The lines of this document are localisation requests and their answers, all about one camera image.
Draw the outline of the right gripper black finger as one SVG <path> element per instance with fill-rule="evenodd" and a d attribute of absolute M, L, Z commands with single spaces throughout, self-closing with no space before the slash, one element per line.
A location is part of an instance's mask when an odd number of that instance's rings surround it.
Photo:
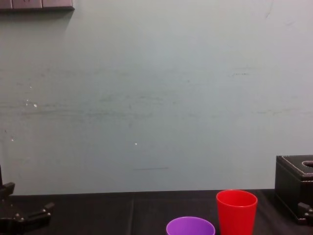
<path fill-rule="evenodd" d="M 305 203 L 298 203 L 298 218 L 301 223 L 312 224 L 313 223 L 313 209 L 310 205 Z"/>

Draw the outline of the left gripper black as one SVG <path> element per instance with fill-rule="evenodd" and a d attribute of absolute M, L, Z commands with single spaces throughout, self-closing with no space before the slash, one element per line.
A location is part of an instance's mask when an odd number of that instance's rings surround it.
<path fill-rule="evenodd" d="M 15 183 L 0 183 L 0 233 L 5 235 L 23 235 L 43 227 L 50 223 L 55 204 L 50 202 L 40 210 L 32 213 L 22 212 L 13 205 L 10 196 L 15 189 Z"/>

